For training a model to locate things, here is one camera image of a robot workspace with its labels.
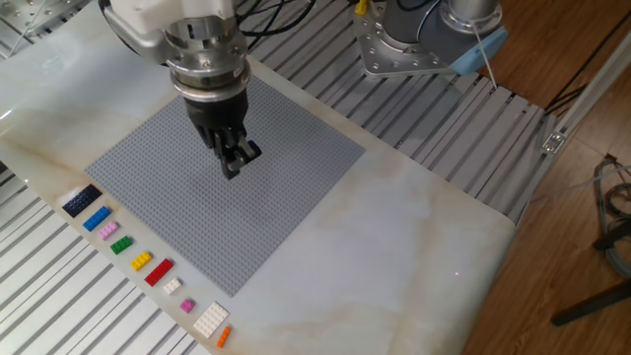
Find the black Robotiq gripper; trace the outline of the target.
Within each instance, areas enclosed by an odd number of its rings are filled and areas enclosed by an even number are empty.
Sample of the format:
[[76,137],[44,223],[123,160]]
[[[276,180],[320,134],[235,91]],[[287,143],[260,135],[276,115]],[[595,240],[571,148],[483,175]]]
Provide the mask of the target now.
[[239,173],[239,169],[233,169],[231,165],[246,166],[261,155],[260,148],[245,137],[244,120],[248,109],[246,91],[219,102],[203,103],[189,99],[184,102],[188,116],[202,140],[212,143],[227,179]]

